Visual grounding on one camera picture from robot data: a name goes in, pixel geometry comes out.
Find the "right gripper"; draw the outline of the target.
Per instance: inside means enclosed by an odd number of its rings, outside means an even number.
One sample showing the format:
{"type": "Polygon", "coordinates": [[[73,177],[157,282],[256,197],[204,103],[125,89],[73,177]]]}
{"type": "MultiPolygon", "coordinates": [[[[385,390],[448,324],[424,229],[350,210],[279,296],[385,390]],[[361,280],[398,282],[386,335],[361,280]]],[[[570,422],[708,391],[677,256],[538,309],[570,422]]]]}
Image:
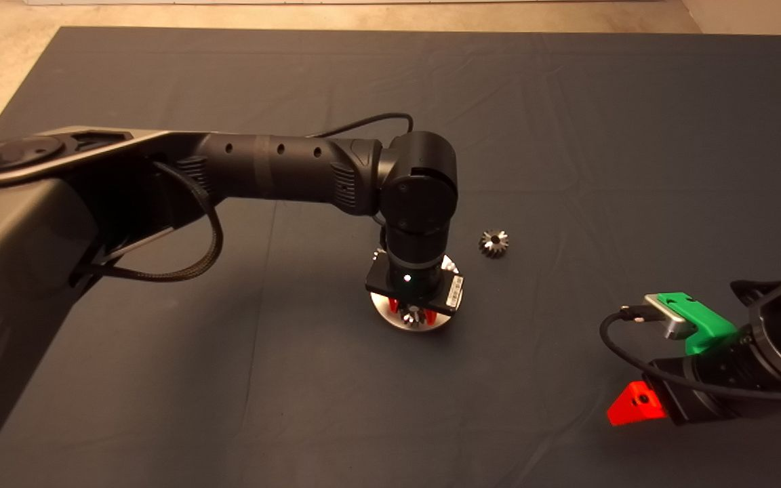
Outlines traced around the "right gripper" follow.
{"type": "Polygon", "coordinates": [[[761,354],[749,331],[704,352],[654,359],[658,375],[628,383],[607,409],[611,426],[669,417],[673,423],[699,424],[765,419],[781,415],[781,373],[761,354]]]}

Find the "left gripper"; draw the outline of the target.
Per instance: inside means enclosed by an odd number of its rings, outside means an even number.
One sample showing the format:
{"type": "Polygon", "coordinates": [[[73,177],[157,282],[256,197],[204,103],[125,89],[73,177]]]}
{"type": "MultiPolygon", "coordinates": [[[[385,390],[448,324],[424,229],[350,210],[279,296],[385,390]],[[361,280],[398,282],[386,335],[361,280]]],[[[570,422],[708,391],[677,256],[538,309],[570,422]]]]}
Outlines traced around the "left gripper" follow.
{"type": "Polygon", "coordinates": [[[404,268],[388,256],[374,256],[365,279],[371,293],[388,297],[388,311],[399,312],[400,303],[425,308],[424,323],[434,325],[437,313],[455,314],[464,296],[464,275],[442,268],[404,268]]]}

